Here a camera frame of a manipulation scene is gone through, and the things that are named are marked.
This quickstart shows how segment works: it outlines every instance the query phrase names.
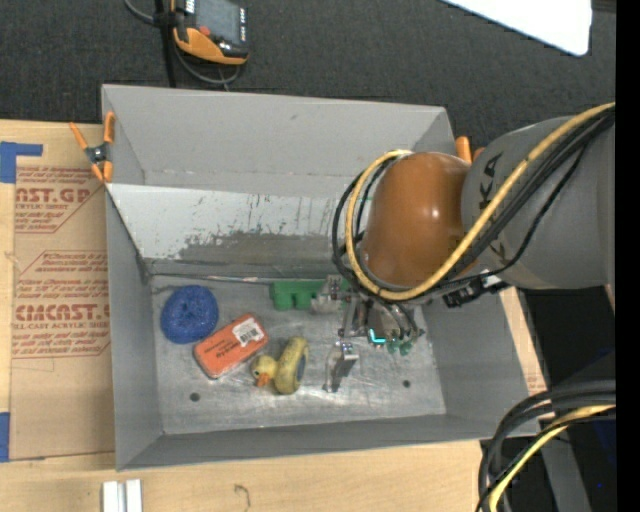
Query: white label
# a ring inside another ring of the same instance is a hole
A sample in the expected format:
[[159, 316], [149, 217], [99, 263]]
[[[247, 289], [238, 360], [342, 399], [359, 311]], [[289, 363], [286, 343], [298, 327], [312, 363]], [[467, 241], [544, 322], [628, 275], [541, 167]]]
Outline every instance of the white label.
[[244, 322], [236, 325], [231, 332], [243, 347], [246, 347], [251, 341], [260, 341], [264, 338], [264, 332], [253, 318], [247, 318]]

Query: blue tape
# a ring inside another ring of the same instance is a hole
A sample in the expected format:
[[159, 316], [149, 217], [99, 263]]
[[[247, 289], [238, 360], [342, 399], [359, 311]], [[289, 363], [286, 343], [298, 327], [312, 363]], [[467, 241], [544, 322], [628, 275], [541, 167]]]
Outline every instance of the blue tape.
[[42, 156], [42, 144], [0, 142], [0, 183], [16, 182], [16, 159], [19, 156]]
[[0, 412], [0, 463], [9, 462], [9, 413]]

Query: bin floor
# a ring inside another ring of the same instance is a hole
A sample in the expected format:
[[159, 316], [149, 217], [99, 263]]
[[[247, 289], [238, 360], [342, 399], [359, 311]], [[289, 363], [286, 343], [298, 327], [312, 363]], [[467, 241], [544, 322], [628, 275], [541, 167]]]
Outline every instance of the bin floor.
[[[279, 395], [272, 385], [258, 388], [250, 360], [217, 380], [207, 377], [193, 357], [193, 344], [170, 342], [160, 329], [160, 314], [179, 287], [200, 284], [218, 301], [221, 328], [244, 313], [257, 316], [270, 341], [262, 351], [278, 357], [291, 336], [303, 336], [310, 356], [301, 387]], [[407, 356], [372, 347], [365, 338], [352, 338], [360, 359], [337, 393], [322, 389], [325, 363], [337, 338], [342, 313], [317, 315], [308, 311], [277, 311], [265, 284], [152, 278], [156, 340], [156, 376], [163, 431], [187, 434], [256, 427], [295, 426], [353, 420], [444, 414], [438, 371], [427, 336], [422, 335]], [[421, 313], [416, 316], [425, 329]]]

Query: cardboard sheet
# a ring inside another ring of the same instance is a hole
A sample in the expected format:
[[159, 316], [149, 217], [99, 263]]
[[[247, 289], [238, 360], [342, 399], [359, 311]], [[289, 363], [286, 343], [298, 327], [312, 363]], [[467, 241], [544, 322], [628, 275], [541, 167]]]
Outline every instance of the cardboard sheet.
[[9, 457], [113, 450], [104, 187], [66, 123], [2, 121], [0, 140], [43, 145], [16, 169]]
[[11, 382], [14, 196], [13, 184], [0, 183], [0, 414], [9, 410]]

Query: blue sponge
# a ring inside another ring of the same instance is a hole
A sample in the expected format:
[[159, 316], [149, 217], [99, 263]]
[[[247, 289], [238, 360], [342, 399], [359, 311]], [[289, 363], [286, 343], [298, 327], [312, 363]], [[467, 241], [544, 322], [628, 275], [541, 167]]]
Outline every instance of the blue sponge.
[[218, 302], [204, 286], [184, 286], [173, 292], [160, 317], [164, 335], [186, 344], [206, 338], [218, 323]]

